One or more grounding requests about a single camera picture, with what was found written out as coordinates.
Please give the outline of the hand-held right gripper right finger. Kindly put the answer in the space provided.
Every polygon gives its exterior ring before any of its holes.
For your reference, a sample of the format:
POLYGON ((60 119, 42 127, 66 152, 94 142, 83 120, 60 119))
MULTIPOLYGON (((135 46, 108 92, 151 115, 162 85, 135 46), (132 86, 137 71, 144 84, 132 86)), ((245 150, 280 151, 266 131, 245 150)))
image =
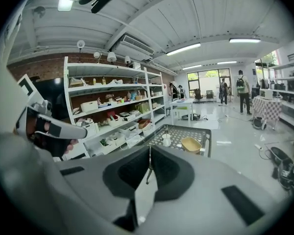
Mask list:
POLYGON ((158 190, 149 235, 261 235, 290 204, 211 158, 155 146, 151 161, 158 190))

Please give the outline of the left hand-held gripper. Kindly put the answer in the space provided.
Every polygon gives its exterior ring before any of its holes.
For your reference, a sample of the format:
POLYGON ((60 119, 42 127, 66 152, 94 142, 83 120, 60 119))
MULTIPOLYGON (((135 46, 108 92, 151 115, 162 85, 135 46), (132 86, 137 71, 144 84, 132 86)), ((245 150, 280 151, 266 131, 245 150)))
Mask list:
POLYGON ((27 103, 15 126, 17 134, 49 151, 52 156, 63 156, 71 140, 87 137, 86 128, 52 117, 52 104, 41 96, 28 75, 25 74, 18 85, 27 96, 27 103))

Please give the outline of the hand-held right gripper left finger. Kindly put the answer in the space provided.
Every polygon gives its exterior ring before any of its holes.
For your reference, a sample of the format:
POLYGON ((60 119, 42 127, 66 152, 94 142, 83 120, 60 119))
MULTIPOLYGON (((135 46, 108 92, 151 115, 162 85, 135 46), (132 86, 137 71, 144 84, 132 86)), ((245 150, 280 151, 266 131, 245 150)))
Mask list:
POLYGON ((58 163, 61 214, 67 235, 148 235, 138 224, 136 190, 149 167, 150 148, 58 163))

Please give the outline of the person's left hand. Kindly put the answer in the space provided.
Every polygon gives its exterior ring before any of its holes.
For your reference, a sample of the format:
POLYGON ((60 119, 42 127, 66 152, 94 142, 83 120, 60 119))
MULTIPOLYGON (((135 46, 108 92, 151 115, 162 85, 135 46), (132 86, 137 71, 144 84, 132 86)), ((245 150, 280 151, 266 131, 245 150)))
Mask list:
POLYGON ((73 156, 76 154, 76 145, 78 144, 78 140, 71 140, 70 143, 67 145, 67 148, 64 152, 64 154, 69 154, 70 156, 73 156))

